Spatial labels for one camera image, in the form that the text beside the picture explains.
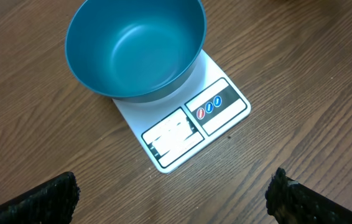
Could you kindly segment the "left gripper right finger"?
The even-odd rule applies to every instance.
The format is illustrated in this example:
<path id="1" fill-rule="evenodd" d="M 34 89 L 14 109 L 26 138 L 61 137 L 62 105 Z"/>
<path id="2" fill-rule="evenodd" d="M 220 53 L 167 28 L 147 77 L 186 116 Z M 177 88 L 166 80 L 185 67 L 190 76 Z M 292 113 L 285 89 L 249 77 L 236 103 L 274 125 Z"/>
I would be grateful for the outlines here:
<path id="1" fill-rule="evenodd" d="M 352 224 L 352 211 L 287 177 L 272 176 L 265 193 L 267 213 L 279 224 Z"/>

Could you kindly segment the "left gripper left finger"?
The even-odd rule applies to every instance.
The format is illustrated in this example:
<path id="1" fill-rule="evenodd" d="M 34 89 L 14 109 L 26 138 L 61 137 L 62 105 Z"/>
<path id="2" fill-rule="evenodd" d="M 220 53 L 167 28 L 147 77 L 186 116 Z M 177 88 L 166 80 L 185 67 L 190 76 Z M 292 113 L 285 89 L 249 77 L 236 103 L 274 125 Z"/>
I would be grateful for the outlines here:
<path id="1" fill-rule="evenodd" d="M 64 172 L 0 205 L 0 224 L 69 224 L 80 198 L 72 172 Z"/>

